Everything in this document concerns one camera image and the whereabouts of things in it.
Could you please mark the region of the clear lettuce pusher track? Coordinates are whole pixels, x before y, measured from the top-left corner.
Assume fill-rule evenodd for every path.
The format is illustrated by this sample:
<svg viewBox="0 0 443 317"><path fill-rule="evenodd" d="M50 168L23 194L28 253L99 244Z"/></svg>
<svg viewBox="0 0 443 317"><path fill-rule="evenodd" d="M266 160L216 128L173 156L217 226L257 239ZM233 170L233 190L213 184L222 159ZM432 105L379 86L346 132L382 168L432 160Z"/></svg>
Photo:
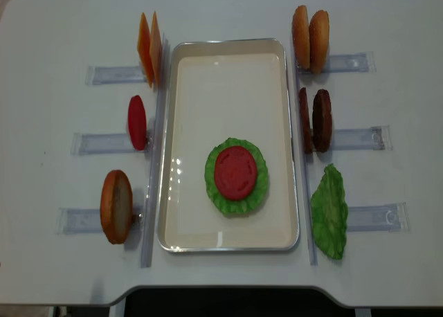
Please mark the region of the clear lettuce pusher track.
<svg viewBox="0 0 443 317"><path fill-rule="evenodd" d="M348 232L397 232L409 230L405 203L348 208Z"/></svg>

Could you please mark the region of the clear rack rail left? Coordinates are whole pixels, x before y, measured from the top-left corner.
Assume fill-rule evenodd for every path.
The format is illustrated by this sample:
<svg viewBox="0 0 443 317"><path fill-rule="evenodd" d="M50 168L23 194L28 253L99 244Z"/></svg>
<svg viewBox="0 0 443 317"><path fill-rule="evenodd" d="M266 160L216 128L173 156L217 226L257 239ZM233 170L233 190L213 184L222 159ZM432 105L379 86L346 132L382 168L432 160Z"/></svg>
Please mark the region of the clear rack rail left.
<svg viewBox="0 0 443 317"><path fill-rule="evenodd" d="M170 74L170 44L163 34L161 81L156 96L156 113L151 139L150 181L145 198L145 214L143 225L143 240L141 246L141 268L152 265L152 252L156 228L156 209L160 200L162 166L164 163L164 131L165 120L168 116L168 87Z"/></svg>

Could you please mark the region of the clear bun pusher track right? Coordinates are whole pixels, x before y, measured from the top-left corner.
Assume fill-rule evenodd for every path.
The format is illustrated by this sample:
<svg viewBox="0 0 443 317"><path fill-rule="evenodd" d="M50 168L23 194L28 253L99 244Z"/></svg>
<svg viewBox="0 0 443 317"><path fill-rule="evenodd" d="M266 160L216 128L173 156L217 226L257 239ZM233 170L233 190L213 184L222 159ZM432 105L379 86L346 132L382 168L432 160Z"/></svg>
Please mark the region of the clear bun pusher track right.
<svg viewBox="0 0 443 317"><path fill-rule="evenodd" d="M321 73L376 72L374 53L329 55Z"/></svg>

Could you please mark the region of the sesame bun top slice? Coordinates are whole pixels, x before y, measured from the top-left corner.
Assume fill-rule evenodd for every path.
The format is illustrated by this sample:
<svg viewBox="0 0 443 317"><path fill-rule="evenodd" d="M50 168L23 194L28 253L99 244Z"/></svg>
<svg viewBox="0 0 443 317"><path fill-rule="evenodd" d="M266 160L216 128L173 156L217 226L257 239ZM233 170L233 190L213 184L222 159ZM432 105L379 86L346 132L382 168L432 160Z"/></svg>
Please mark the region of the sesame bun top slice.
<svg viewBox="0 0 443 317"><path fill-rule="evenodd" d="M299 66L303 69L310 68L310 43L309 43L309 21L307 7L298 6L292 19L292 40Z"/></svg>

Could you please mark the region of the clear patty pusher track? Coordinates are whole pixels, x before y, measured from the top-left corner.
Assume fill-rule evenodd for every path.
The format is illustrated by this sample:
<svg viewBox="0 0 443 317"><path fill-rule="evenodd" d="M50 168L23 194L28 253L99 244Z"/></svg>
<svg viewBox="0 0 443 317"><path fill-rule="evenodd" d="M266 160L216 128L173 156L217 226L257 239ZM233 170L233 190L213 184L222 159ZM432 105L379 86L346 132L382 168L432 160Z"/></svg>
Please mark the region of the clear patty pusher track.
<svg viewBox="0 0 443 317"><path fill-rule="evenodd" d="M329 150L392 150L389 126L336 129Z"/></svg>

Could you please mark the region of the clear bun pusher track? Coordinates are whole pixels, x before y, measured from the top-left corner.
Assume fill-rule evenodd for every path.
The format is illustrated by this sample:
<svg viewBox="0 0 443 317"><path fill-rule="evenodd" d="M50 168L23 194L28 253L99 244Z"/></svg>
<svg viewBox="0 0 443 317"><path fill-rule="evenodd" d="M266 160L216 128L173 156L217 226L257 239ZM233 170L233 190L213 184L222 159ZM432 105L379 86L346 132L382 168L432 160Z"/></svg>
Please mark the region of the clear bun pusher track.
<svg viewBox="0 0 443 317"><path fill-rule="evenodd" d="M100 210L60 208L55 232L58 235L103 234Z"/></svg>
<svg viewBox="0 0 443 317"><path fill-rule="evenodd" d="M374 53L329 55L321 73L376 72Z"/></svg>

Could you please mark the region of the clear cheese pusher track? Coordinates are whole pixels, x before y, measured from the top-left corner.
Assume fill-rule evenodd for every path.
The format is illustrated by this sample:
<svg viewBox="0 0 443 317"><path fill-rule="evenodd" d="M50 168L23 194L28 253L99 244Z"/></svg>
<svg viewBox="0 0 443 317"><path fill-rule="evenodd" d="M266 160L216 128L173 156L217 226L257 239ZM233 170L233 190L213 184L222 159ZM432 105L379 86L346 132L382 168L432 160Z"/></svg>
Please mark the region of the clear cheese pusher track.
<svg viewBox="0 0 443 317"><path fill-rule="evenodd" d="M103 84L133 84L147 82L140 66L88 66L85 78L87 86Z"/></svg>

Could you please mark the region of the white rectangular metal tray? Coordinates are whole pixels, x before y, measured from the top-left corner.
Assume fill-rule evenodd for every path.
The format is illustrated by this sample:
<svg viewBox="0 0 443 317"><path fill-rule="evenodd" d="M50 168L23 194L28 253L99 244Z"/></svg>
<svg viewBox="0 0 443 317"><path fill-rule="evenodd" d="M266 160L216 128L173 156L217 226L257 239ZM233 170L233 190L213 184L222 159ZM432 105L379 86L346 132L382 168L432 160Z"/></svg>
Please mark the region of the white rectangular metal tray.
<svg viewBox="0 0 443 317"><path fill-rule="evenodd" d="M283 251L298 241L287 55L276 39L179 44L172 52L157 235L171 253ZM261 151L263 205L226 217L208 198L209 153L228 138Z"/></svg>

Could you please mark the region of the clear tomato pusher track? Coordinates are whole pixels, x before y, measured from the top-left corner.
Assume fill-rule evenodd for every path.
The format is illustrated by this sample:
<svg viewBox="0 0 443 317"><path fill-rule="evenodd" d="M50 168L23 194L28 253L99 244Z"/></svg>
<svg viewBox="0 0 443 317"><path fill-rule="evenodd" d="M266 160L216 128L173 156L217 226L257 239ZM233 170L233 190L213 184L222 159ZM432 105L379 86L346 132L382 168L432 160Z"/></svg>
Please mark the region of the clear tomato pusher track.
<svg viewBox="0 0 443 317"><path fill-rule="evenodd" d="M71 154L84 156L92 154L126 154L148 152L151 138L147 135L142 150L136 150L127 134L81 134L74 133Z"/></svg>

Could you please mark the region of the clear rack rail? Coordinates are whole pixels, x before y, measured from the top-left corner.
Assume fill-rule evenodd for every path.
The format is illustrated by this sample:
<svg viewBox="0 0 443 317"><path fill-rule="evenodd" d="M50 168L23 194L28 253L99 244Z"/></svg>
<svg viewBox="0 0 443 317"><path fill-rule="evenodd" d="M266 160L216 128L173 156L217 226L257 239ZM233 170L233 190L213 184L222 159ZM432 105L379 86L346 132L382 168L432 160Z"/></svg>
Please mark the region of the clear rack rail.
<svg viewBox="0 0 443 317"><path fill-rule="evenodd" d="M295 111L296 111L296 122L298 124L298 141L300 144L300 171L302 173L302 188L303 188L303 207L305 210L305 223L307 230L307 245L309 252L309 263L311 266L318 265L318 258L316 253L316 245L314 243L313 230L312 230L312 221L311 221L311 207L310 207L310 191L309 191L309 175L306 166L306 157L304 152L304 138L303 138L303 129L302 129L302 120L300 114L300 105L298 100L298 92L299 92L299 78L298 78L298 65L296 61L295 51L290 41L290 51L291 51L291 70L293 77L293 93L294 93L294 102L295 102Z"/></svg>
<svg viewBox="0 0 443 317"><path fill-rule="evenodd" d="M170 44L163 34L161 81L156 96L156 113L151 139L150 181L145 198L145 214L143 225L143 240L141 246L141 268L152 265L152 252L156 228L156 209L160 200L162 166L164 163L164 131L165 120L168 116L168 87L170 74Z"/></svg>

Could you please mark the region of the clear rack rail right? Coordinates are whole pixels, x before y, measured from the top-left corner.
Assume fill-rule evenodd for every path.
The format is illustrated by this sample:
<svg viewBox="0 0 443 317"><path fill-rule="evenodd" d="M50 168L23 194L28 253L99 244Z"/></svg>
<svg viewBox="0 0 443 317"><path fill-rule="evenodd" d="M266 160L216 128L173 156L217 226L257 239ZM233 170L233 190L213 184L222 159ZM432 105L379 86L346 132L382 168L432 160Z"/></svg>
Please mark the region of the clear rack rail right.
<svg viewBox="0 0 443 317"><path fill-rule="evenodd" d="M295 102L295 111L296 111L296 122L298 124L298 141L300 144L300 171L302 173L302 188L303 188L303 207L305 210L305 223L307 230L307 245L309 252L309 263L311 266L318 265L318 258L316 253L316 245L314 243L313 230L312 230L312 221L311 221L311 207L310 207L310 191L309 191L309 175L306 166L306 157L304 152L304 138L303 138L303 129L302 129L302 120L300 114L300 105L298 100L298 92L299 92L299 78L298 78L298 65L296 61L295 51L290 41L290 51L291 51L291 70L293 77L293 93L294 93L294 102Z"/></svg>

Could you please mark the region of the red tomato slice on tray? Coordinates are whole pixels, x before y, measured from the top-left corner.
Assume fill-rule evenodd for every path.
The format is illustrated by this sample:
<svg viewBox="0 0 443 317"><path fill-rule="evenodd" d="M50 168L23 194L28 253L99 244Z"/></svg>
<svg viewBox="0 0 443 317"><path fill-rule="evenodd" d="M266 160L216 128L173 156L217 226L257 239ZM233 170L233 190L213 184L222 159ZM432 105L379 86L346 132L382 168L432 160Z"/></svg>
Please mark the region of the red tomato slice on tray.
<svg viewBox="0 0 443 317"><path fill-rule="evenodd" d="M222 150L215 161L215 185L226 199L239 201L249 196L257 180L255 159L245 147Z"/></svg>

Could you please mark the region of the green lettuce leaf on tray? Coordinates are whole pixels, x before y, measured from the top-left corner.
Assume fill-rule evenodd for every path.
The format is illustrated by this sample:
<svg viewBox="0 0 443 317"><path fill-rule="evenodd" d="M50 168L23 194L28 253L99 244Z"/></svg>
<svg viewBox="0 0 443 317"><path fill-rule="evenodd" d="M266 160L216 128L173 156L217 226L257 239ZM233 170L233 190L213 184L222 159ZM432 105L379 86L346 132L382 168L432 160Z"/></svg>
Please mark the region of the green lettuce leaf on tray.
<svg viewBox="0 0 443 317"><path fill-rule="evenodd" d="M223 197L219 193L214 180L215 161L217 156L227 147L236 145L245 147L250 153L252 153L257 165L257 180L255 187L249 196L239 201L233 201ZM214 147L209 153L205 164L204 180L208 198L215 205L216 209L226 217L236 217L249 215L263 205L269 188L269 171L266 161L258 147L247 140L228 138L220 145Z"/></svg>

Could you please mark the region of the brown meat patty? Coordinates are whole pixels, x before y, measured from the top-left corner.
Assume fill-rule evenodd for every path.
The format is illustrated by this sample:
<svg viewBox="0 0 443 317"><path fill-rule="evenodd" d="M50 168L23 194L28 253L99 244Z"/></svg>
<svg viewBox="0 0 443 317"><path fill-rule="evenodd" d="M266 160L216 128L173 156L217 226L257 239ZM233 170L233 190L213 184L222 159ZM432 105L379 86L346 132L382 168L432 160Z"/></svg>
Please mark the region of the brown meat patty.
<svg viewBox="0 0 443 317"><path fill-rule="evenodd" d="M313 150L311 141L311 128L309 122L309 107L307 104L307 92L305 87L299 90L298 101L300 107L300 119L302 123L304 153L311 154Z"/></svg>
<svg viewBox="0 0 443 317"><path fill-rule="evenodd" d="M329 93L319 89L313 103L313 142L317 152L326 152L332 138L332 108Z"/></svg>

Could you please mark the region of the standing red tomato slice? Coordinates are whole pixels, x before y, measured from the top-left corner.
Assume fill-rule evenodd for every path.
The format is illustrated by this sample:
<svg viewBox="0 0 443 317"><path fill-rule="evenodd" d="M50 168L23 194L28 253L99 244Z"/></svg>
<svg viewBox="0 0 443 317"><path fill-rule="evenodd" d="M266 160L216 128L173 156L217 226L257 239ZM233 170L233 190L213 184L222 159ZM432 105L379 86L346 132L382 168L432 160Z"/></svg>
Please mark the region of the standing red tomato slice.
<svg viewBox="0 0 443 317"><path fill-rule="evenodd" d="M147 143L147 121L143 101L139 95L133 96L129 101L127 125L134 149L143 151Z"/></svg>

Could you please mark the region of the standing brown meat patty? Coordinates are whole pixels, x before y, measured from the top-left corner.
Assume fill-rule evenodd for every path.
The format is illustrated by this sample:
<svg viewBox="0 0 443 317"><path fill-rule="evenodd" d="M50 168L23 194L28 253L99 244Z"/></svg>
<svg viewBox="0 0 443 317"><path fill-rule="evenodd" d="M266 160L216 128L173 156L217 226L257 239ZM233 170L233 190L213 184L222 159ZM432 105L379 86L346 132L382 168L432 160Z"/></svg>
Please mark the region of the standing brown meat patty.
<svg viewBox="0 0 443 317"><path fill-rule="evenodd" d="M317 152L326 152L332 138L332 108L329 93L319 89L313 103L313 142Z"/></svg>

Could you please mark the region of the clear bun pusher track left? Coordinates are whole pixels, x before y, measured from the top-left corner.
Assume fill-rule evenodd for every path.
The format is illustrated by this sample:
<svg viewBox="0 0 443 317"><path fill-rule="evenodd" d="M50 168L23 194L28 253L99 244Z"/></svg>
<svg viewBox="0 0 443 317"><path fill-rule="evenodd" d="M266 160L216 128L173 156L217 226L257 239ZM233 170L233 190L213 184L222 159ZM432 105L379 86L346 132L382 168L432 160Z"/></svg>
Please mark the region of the clear bun pusher track left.
<svg viewBox="0 0 443 317"><path fill-rule="evenodd" d="M58 235L103 234L100 210L60 208L55 232Z"/></svg>

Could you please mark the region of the standing green lettuce leaf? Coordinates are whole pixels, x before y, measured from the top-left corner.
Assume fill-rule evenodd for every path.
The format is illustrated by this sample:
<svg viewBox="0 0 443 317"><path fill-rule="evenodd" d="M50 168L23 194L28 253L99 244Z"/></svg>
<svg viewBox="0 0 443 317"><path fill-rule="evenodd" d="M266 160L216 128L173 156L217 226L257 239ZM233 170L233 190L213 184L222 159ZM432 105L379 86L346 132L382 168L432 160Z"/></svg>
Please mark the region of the standing green lettuce leaf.
<svg viewBox="0 0 443 317"><path fill-rule="evenodd" d="M329 258L341 260L347 243L348 206L342 174L331 163L310 199L314 242Z"/></svg>

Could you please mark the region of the orange cheese slice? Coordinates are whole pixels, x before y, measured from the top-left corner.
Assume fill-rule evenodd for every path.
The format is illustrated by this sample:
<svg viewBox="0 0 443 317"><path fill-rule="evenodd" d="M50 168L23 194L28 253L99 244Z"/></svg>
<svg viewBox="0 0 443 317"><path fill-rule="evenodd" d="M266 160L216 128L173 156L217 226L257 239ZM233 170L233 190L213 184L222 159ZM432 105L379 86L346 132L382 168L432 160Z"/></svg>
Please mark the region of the orange cheese slice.
<svg viewBox="0 0 443 317"><path fill-rule="evenodd" d="M150 57L150 29L144 13L141 14L141 20L139 23L137 51L147 78L147 83L149 87L152 87L154 70Z"/></svg>
<svg viewBox="0 0 443 317"><path fill-rule="evenodd" d="M162 43L156 12L154 12L152 17L150 40L150 57L154 72L155 85L158 89L160 87L161 78Z"/></svg>

